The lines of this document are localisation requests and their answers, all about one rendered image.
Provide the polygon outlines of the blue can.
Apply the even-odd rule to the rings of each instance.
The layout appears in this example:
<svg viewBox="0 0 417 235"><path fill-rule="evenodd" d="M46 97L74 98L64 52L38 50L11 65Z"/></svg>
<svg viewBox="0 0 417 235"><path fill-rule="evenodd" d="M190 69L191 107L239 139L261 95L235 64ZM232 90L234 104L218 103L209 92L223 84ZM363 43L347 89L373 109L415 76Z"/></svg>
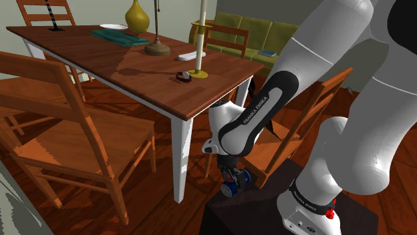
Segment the blue can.
<svg viewBox="0 0 417 235"><path fill-rule="evenodd" d="M251 182L251 176L245 169L228 170L229 177L221 184L221 192L231 198L242 192Z"/></svg>

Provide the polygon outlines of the dark robot stand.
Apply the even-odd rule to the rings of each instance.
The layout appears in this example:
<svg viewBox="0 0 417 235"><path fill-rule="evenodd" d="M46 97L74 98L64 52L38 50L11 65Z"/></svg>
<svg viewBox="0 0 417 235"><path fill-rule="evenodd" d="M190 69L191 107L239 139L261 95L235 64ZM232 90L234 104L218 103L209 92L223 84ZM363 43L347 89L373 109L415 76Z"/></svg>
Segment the dark robot stand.
<svg viewBox="0 0 417 235"><path fill-rule="evenodd" d="M250 174L250 183L232 198L218 192L206 203L198 235L294 235L284 228L276 200L302 169L285 160L261 189ZM378 216L345 194L336 197L335 211L342 235L378 235Z"/></svg>

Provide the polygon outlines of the white candle in yellow holder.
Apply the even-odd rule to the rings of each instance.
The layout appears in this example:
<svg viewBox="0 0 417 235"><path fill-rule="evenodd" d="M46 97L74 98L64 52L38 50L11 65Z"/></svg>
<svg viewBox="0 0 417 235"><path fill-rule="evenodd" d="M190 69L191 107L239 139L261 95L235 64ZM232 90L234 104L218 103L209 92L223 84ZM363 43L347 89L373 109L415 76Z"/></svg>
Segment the white candle in yellow holder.
<svg viewBox="0 0 417 235"><path fill-rule="evenodd" d="M202 65L202 53L203 53L203 44L204 44L204 33L207 28L205 25L206 20L206 2L207 0L201 0L200 3L200 19L198 23L192 23L193 25L197 26L197 45L196 51L191 53L189 58L195 60L195 67L192 70L188 70L187 73L190 77L195 78L206 78L208 77L208 73L201 69Z"/></svg>

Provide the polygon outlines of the brown table lamp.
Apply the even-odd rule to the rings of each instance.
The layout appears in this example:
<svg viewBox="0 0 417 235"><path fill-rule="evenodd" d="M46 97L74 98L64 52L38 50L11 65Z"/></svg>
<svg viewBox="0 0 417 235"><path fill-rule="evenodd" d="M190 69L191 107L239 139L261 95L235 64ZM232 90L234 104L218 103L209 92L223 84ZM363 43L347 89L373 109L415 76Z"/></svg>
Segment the brown table lamp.
<svg viewBox="0 0 417 235"><path fill-rule="evenodd" d="M152 56L167 56L170 55L170 48L159 40L158 34L158 7L159 0L154 0L154 18L155 18L155 39L153 43L145 46L144 52Z"/></svg>

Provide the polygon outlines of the green sofa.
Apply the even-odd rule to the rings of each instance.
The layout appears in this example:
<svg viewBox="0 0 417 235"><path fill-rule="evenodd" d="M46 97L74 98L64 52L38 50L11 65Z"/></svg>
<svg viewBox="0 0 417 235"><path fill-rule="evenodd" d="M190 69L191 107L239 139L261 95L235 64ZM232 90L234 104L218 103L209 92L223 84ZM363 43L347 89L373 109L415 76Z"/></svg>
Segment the green sofa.
<svg viewBox="0 0 417 235"><path fill-rule="evenodd" d="M250 31L245 59L261 63L264 68L257 74L267 77L282 49L299 28L297 25L244 17L232 13L218 12L213 20L205 21L227 27L246 29ZM276 52L274 57L259 55L257 52L267 49Z"/></svg>

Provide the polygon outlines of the teal folded cloth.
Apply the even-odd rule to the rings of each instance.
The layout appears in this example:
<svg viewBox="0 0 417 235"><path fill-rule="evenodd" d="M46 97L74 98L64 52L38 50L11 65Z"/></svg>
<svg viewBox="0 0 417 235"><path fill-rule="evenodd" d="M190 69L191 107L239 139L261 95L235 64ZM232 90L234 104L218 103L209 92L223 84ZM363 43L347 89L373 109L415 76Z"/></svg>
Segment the teal folded cloth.
<svg viewBox="0 0 417 235"><path fill-rule="evenodd" d="M91 35L104 39L106 41L121 45L124 47L135 46L135 45L146 45L149 44L149 40L136 37L133 35L128 35L120 31L113 29L96 29L91 31Z"/></svg>

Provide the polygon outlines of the wooden table with white legs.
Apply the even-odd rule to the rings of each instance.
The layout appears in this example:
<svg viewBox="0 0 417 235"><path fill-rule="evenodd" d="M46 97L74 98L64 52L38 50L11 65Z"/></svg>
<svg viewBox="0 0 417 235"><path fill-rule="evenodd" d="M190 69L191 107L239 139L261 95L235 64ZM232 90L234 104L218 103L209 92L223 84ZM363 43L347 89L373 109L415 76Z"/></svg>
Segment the wooden table with white legs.
<svg viewBox="0 0 417 235"><path fill-rule="evenodd" d="M239 91L236 104L244 105L251 78L263 68L260 63L208 49L202 60L208 77L184 83L175 74L194 68L193 61L178 60L180 54L196 49L189 43L161 37L170 55L151 56L141 45L123 47L92 36L94 25L64 26L61 31L46 26L7 29L23 39L32 57L48 53L170 118L177 203L184 198L193 119L234 89Z"/></svg>

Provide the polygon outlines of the yellow vase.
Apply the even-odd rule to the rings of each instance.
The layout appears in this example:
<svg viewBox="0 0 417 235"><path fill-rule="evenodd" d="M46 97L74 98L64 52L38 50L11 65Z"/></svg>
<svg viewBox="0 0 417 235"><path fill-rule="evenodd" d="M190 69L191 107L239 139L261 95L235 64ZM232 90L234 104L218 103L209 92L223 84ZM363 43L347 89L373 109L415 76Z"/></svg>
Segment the yellow vase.
<svg viewBox="0 0 417 235"><path fill-rule="evenodd" d="M135 33L144 33L148 30L150 19L138 3L133 0L132 6L125 14L125 21L129 29Z"/></svg>

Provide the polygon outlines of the white plate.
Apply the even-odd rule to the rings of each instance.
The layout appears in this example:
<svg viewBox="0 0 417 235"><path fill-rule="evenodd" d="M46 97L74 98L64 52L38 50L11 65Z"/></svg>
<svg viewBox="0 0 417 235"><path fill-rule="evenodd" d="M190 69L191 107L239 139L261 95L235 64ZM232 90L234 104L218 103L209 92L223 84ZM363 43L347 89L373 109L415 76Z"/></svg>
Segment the white plate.
<svg viewBox="0 0 417 235"><path fill-rule="evenodd" d="M118 25L118 24L100 24L100 27L103 27L104 29L113 29L116 31L125 30L128 28L127 25Z"/></svg>

